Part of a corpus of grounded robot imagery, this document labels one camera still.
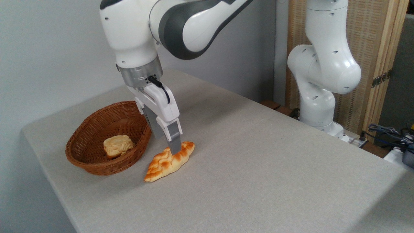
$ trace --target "pastry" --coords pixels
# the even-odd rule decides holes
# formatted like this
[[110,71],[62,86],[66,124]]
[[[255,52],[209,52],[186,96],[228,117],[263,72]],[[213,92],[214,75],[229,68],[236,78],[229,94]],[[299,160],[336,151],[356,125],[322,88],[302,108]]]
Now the pastry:
[[169,147],[165,148],[163,152],[154,156],[152,159],[144,181],[156,181],[159,178],[167,176],[180,169],[180,167],[188,161],[188,158],[194,151],[194,147],[194,143],[185,141],[181,144],[181,151],[175,155],[171,154]]
[[114,159],[120,155],[123,155],[135,146],[128,135],[117,135],[112,138],[108,138],[103,142],[103,145],[103,149],[109,159]]

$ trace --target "woven panel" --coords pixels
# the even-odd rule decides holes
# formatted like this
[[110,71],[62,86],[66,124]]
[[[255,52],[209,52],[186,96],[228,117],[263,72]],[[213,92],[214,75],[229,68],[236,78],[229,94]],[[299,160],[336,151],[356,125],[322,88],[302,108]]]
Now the woven panel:
[[[334,120],[354,133],[362,128],[366,103],[373,80],[376,57],[389,0],[350,1],[347,38],[352,55],[361,67],[362,77],[356,89],[335,95]],[[305,35],[306,0],[289,3],[288,53],[297,45],[310,44]],[[286,76],[286,106],[299,107],[299,93],[292,73]]]

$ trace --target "white wall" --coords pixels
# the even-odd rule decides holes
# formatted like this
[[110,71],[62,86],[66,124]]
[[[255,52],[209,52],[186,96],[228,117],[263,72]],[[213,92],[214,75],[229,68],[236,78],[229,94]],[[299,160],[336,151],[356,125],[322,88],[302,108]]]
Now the white wall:
[[[123,85],[99,21],[99,3],[0,2],[0,232],[74,232],[20,131]],[[161,49],[164,69],[256,101],[271,99],[274,6],[274,0],[253,1],[193,61]]]

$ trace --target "braided bread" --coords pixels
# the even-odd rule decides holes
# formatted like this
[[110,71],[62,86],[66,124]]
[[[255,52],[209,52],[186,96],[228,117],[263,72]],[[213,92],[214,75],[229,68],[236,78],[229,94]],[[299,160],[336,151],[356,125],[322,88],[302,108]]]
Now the braided bread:
[[175,155],[171,154],[169,147],[165,148],[163,152],[157,154],[152,159],[144,181],[156,181],[159,178],[167,176],[180,169],[180,167],[188,161],[188,158],[194,151],[194,147],[194,143],[185,141],[181,144],[181,151]]

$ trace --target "black connector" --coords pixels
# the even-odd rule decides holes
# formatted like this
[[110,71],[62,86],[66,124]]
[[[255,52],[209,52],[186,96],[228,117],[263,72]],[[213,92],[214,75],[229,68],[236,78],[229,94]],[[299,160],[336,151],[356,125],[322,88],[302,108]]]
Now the black connector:
[[365,137],[365,131],[362,131],[361,134],[359,135],[359,140],[360,141],[365,141],[366,137]]
[[165,88],[162,86],[162,83],[157,80],[157,78],[155,77],[155,75],[154,76],[152,76],[152,75],[149,76],[148,77],[148,81],[152,82],[154,85],[156,85],[157,87],[161,88],[164,91],[165,95],[167,96],[168,104],[170,104],[170,102],[171,102],[170,101],[170,96],[168,95],[168,93],[165,90]]

